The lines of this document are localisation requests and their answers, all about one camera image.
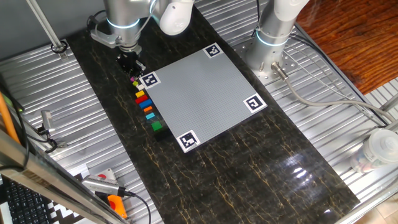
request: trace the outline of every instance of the metal bracket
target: metal bracket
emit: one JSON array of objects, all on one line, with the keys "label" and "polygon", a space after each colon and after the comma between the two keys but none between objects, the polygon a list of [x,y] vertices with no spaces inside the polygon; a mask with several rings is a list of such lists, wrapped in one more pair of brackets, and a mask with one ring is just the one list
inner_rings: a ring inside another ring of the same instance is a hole
[{"label": "metal bracket", "polygon": [[108,35],[94,29],[90,31],[90,35],[95,41],[98,41],[109,48],[113,49],[116,47],[116,39],[118,38],[116,34]]}]

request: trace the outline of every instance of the white container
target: white container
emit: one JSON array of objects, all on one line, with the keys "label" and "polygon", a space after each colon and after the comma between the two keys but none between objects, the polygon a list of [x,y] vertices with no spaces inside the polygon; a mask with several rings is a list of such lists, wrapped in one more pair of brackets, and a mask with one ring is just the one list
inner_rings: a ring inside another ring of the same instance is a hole
[{"label": "white container", "polygon": [[351,167],[360,173],[370,172],[397,162],[398,135],[385,129],[371,134],[370,138],[349,160]]}]

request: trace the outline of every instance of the metal grating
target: metal grating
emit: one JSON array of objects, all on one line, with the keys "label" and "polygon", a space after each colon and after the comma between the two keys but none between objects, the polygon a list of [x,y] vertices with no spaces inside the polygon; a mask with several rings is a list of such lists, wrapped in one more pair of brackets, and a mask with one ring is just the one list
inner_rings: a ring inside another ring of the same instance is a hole
[{"label": "metal grating", "polygon": [[[365,97],[372,103],[372,105],[381,107],[396,94],[398,94],[398,78],[393,79],[383,86],[373,90]],[[398,119],[398,106],[395,106],[389,110],[388,113],[395,119]]]},{"label": "metal grating", "polygon": [[[84,164],[92,174],[112,168],[120,183],[147,201],[152,223],[163,223],[73,52],[67,54],[69,59],[62,61],[45,46],[0,62],[0,73],[31,124],[41,125],[40,110],[52,112],[57,127],[52,137],[68,144],[51,153],[55,161],[72,173]],[[140,200],[125,198],[124,206],[129,220],[148,222]]]}]

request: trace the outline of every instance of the black marble table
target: black marble table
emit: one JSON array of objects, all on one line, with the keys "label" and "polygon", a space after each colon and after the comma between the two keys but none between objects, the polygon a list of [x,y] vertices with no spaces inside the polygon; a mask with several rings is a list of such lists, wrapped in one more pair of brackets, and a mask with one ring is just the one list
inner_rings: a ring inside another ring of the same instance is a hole
[{"label": "black marble table", "polygon": [[359,203],[197,9],[177,37],[148,23],[139,40],[146,72],[217,42],[268,107],[186,154],[173,137],[156,141],[116,49],[87,31],[67,41],[166,224],[334,223]]}]

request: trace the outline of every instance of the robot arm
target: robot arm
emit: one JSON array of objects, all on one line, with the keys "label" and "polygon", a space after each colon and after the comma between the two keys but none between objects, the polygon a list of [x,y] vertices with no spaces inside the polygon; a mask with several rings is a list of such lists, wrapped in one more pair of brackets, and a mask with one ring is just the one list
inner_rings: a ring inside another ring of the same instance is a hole
[{"label": "robot arm", "polygon": [[107,35],[94,29],[91,30],[91,36],[110,48],[118,46],[123,52],[139,54],[141,48],[137,45],[137,40],[142,29],[139,26],[141,18],[153,15],[165,34],[177,35],[189,25],[193,2],[194,0],[104,0],[112,34]]},{"label": "robot arm", "polygon": [[167,35],[177,35],[189,25],[193,0],[174,0],[166,7],[158,23],[160,29]]},{"label": "robot arm", "polygon": [[251,69],[259,77],[273,74],[271,65],[282,60],[282,52],[296,18],[309,0],[269,0],[263,10],[256,38],[245,55]]}]

